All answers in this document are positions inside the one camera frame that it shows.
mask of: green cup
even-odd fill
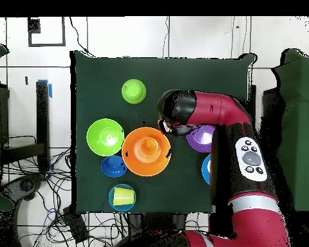
[[[131,79],[124,83],[121,93],[126,102],[137,104],[143,101],[147,94],[147,89],[140,80]]]
[[[103,118],[89,127],[86,135],[88,147],[99,156],[111,156],[122,148],[125,134],[114,120]]]

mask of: blue plate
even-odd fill
[[[117,155],[112,155],[105,158],[102,161],[100,168],[105,175],[112,178],[123,176],[127,171],[124,160],[122,160],[121,156]]]
[[[113,205],[113,194],[115,191],[115,187],[119,187],[119,188],[127,188],[127,189],[131,189],[134,190],[131,186],[126,185],[126,184],[119,184],[117,186],[114,186],[109,193],[109,204],[112,206],[113,209],[115,209],[116,211],[120,211],[120,212],[125,212],[130,210],[136,202],[136,194],[135,194],[135,190],[134,190],[134,203],[132,203],[131,205]]]
[[[203,174],[203,178],[205,179],[207,184],[211,184],[209,173],[210,173],[210,164],[211,164],[211,155],[209,154],[205,160],[203,161],[203,165],[201,166],[201,174]]]

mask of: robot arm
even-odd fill
[[[226,190],[228,204],[234,211],[232,224],[236,238],[209,235],[210,244],[214,247],[289,247],[283,216],[250,116],[238,101],[216,93],[170,90],[159,99],[158,112],[158,125],[163,133],[186,135],[203,124],[224,128],[229,159]]]

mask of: orange cup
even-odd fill
[[[171,158],[171,145],[157,129],[138,128],[130,132],[122,146],[127,168],[140,176],[154,176],[163,171]]]

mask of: green table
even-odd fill
[[[247,98],[248,67],[255,55],[240,59],[89,58],[74,51],[77,112],[77,212],[114,212],[108,202],[112,187],[127,183],[136,191],[130,210],[140,212],[211,212],[209,186],[201,175],[207,154],[193,150],[185,137],[168,136],[171,160],[153,177],[128,171],[109,178],[100,169],[104,158],[86,143],[88,127],[101,118],[116,120],[125,136],[139,127],[156,127],[157,101],[170,89],[195,89]],[[125,81],[136,78],[147,88],[145,100],[128,104],[121,95]]]

